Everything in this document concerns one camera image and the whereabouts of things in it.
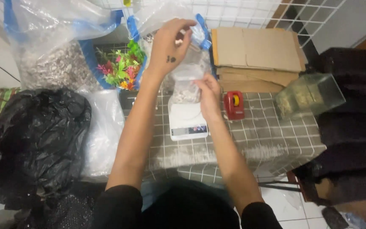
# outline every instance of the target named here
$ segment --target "digital kitchen scale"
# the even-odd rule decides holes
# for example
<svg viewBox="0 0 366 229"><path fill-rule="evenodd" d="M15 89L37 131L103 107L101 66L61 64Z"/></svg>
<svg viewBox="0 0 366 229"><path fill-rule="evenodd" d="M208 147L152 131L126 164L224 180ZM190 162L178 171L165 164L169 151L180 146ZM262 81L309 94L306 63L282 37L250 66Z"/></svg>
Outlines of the digital kitchen scale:
<svg viewBox="0 0 366 229"><path fill-rule="evenodd" d="M169 126L172 141L206 138L208 128L200 103L169 104Z"/></svg>

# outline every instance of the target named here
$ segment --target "black sleeve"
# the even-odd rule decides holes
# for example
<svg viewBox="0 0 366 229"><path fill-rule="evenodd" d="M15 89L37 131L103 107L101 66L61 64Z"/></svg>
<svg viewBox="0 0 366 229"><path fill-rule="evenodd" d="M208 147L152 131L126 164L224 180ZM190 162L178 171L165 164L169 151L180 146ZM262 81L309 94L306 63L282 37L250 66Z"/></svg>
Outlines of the black sleeve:
<svg viewBox="0 0 366 229"><path fill-rule="evenodd" d="M137 228L141 222L142 196L138 189L118 185L106 190L93 212L94 229Z"/></svg>
<svg viewBox="0 0 366 229"><path fill-rule="evenodd" d="M272 208L263 202L250 203L244 208L241 226L242 229L282 229Z"/></svg>

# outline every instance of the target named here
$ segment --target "glass fish tank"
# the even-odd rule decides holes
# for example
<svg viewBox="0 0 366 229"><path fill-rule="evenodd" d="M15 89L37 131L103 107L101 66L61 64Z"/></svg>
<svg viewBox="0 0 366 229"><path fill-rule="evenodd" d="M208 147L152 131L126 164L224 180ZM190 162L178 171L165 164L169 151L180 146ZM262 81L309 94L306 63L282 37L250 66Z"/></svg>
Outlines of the glass fish tank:
<svg viewBox="0 0 366 229"><path fill-rule="evenodd" d="M273 99L279 120L297 118L301 113L319 115L345 103L332 74L302 75Z"/></svg>

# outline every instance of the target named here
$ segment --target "grid tablecloth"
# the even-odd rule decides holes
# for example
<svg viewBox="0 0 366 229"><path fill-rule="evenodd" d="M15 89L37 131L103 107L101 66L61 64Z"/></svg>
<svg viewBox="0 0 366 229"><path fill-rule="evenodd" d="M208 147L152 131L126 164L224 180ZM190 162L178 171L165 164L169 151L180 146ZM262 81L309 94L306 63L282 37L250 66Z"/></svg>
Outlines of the grid tablecloth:
<svg viewBox="0 0 366 229"><path fill-rule="evenodd" d="M171 140L170 95L160 92L157 98L155 133L144 180L181 176L206 183L222 183L211 136ZM304 113L298 119L280 121L273 107L273 93L243 93L243 96L245 119L226 121L226 125L251 170L283 174L307 163L326 149L311 113ZM129 111L124 110L126 118Z"/></svg>

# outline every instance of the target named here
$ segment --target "red tape dispenser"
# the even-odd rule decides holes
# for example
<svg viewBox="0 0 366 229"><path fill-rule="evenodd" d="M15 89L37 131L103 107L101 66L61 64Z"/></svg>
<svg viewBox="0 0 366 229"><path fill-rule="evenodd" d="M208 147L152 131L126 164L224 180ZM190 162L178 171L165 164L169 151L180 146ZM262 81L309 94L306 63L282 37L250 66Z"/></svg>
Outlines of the red tape dispenser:
<svg viewBox="0 0 366 229"><path fill-rule="evenodd" d="M244 99L240 91L229 91L224 96L224 108L229 120L245 118Z"/></svg>

